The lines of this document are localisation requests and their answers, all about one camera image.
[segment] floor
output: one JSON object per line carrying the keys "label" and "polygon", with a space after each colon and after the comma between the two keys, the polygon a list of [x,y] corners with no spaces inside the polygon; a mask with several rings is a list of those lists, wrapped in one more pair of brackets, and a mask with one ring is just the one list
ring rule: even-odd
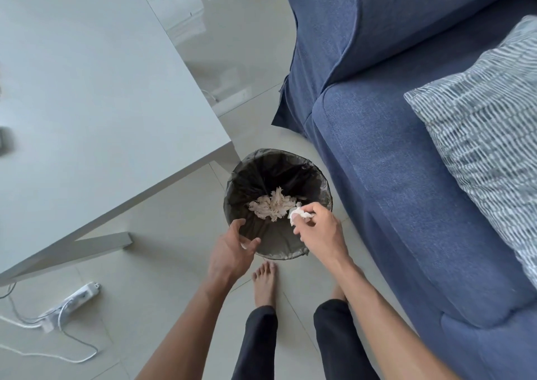
{"label": "floor", "polygon": [[[287,0],[148,1],[198,85],[208,92],[241,157],[261,147],[280,148],[309,158],[328,176],[309,142],[270,125],[294,46],[294,19]],[[67,325],[70,333],[97,345],[101,352],[87,363],[72,365],[0,350],[0,379],[134,379],[194,294],[215,238],[227,228],[222,201],[228,178],[217,164],[207,165],[90,234],[127,230],[135,239],[130,249],[20,282],[13,299],[26,316],[42,313],[89,281],[101,283],[102,293]],[[333,211],[343,221],[351,255],[408,321],[332,192]],[[261,262],[256,256],[252,270]],[[333,280],[313,255],[279,266],[276,378],[322,379],[313,312],[327,299]],[[247,274],[224,304],[204,379],[231,377],[252,309],[252,282]],[[0,302],[0,314],[12,316],[5,300]],[[3,322],[0,339],[24,351],[71,358],[88,353],[57,333]]]}

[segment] foot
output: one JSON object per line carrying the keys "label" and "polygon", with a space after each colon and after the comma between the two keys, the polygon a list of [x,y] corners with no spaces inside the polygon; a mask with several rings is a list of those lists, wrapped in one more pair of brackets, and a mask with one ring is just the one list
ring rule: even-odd
{"label": "foot", "polygon": [[253,274],[253,297],[256,308],[270,305],[276,308],[276,275],[278,267],[274,261],[265,261]]}
{"label": "foot", "polygon": [[330,296],[330,299],[340,299],[342,301],[347,302],[347,297],[345,296],[345,293],[341,289],[339,285],[336,285],[332,291],[332,295]]}

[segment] throw pillow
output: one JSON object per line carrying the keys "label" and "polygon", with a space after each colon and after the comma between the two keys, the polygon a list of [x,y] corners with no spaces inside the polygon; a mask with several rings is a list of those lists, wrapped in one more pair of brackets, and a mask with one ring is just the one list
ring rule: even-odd
{"label": "throw pillow", "polygon": [[537,17],[467,71],[404,97],[537,288]]}

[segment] garbage bin liner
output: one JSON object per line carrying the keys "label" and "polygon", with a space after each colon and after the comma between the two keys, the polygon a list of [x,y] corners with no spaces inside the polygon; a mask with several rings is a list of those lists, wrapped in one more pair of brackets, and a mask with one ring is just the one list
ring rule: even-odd
{"label": "garbage bin liner", "polygon": [[290,260],[309,251],[293,234],[289,219],[261,219],[248,209],[252,200],[270,195],[277,187],[302,205],[320,202],[332,210],[328,181],[313,162],[287,151],[263,148],[249,154],[233,170],[225,190],[224,213],[228,224],[246,219],[240,230],[243,236],[250,240],[261,237],[257,254],[271,260]]}

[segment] white table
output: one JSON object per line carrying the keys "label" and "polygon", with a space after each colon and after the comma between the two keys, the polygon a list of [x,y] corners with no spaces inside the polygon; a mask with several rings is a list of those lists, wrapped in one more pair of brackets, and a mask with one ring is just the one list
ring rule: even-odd
{"label": "white table", "polygon": [[0,285],[130,244],[75,240],[238,162],[146,0],[0,0],[0,29]]}

